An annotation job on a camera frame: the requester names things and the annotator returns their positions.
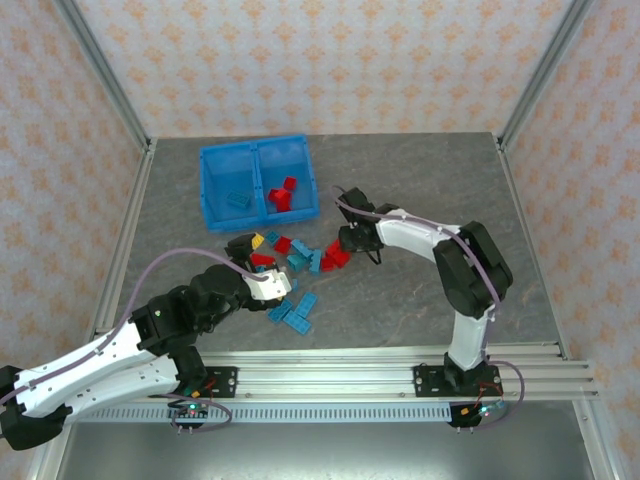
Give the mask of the grey metal lower shelf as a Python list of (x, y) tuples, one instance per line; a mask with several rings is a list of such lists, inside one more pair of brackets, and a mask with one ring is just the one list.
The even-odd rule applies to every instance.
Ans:
[(56, 480), (594, 480), (579, 433), (515, 422), (236, 424), (202, 435), (161, 425), (80, 425)]

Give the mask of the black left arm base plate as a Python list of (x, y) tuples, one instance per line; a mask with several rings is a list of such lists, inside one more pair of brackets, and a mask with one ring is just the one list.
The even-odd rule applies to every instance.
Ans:
[(236, 395), (239, 369), (233, 366), (207, 366), (206, 377), (201, 384), (201, 397), (230, 399)]

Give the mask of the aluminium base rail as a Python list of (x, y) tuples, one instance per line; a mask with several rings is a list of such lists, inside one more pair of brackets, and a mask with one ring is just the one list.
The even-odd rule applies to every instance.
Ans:
[[(567, 360), (555, 343), (494, 344), (494, 362), (520, 370), (526, 400), (597, 399), (586, 361)], [(413, 368), (441, 364), (442, 346), (203, 352), (207, 367), (239, 369), (235, 400), (275, 402), (413, 402)]]

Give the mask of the aluminium table side rail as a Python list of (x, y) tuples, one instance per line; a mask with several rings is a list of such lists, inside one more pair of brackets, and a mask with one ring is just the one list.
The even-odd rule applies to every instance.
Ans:
[(527, 291), (530, 291), (532, 289), (532, 293), (534, 294), (535, 300), (532, 308), (536, 310), (537, 316), (540, 320), (543, 321), (544, 324), (553, 328), (554, 336), (552, 337), (552, 339), (559, 348), (559, 356), (565, 361), (574, 360), (574, 355), (570, 351), (568, 338), (565, 335), (564, 328), (561, 325), (561, 322), (556, 317), (556, 308), (553, 305), (550, 291), (546, 284), (546, 279), (537, 257), (535, 243), (531, 235), (531, 229), (529, 228), (527, 215), (524, 209), (524, 203), (521, 200), (521, 196), (518, 192), (514, 170), (509, 162), (506, 147), (503, 145), (502, 139), (500, 137), (494, 135), (493, 139), (496, 147), (496, 152), (500, 160), (502, 170), (514, 204), (514, 208), (521, 225), (523, 236), (527, 244), (528, 258), (531, 261), (531, 266), (533, 267), (534, 271), (533, 285), (531, 288), (527, 288)]
[(97, 297), (87, 335), (85, 336), (85, 340), (88, 342), (92, 341), (98, 334), (108, 331), (117, 321), (116, 313), (122, 285), (126, 276), (126, 268), (156, 146), (157, 138), (152, 138), (150, 144), (142, 151), (130, 189), (128, 203), (124, 210), (115, 249), (109, 263), (102, 290)]

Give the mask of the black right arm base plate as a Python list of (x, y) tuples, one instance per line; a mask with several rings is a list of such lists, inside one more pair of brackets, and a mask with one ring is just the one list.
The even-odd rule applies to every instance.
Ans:
[(419, 364), (413, 367), (413, 385), (417, 397), (501, 397), (499, 369), (479, 364), (462, 371), (455, 365)]

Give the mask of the aluminium frame post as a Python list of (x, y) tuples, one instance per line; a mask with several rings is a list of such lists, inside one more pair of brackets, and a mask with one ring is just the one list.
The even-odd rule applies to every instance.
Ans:
[(538, 62), (533, 75), (521, 94), (502, 133), (496, 137), (502, 152), (516, 141), (519, 131), (533, 111), (552, 74), (555, 72), (566, 50), (582, 26), (595, 0), (571, 0), (569, 8), (559, 23), (546, 50)]
[(67, 425), (56, 438), (34, 450), (26, 480), (56, 480), (72, 431), (73, 426)]
[(143, 127), (77, 1), (52, 1), (75, 36), (84, 56), (94, 69), (116, 112), (124, 122), (126, 130), (143, 151), (148, 150), (152, 145), (152, 138)]
[(572, 402), (593, 479), (618, 480), (616, 467), (607, 451), (606, 435), (599, 426), (598, 412), (593, 404), (594, 401), (584, 399)]

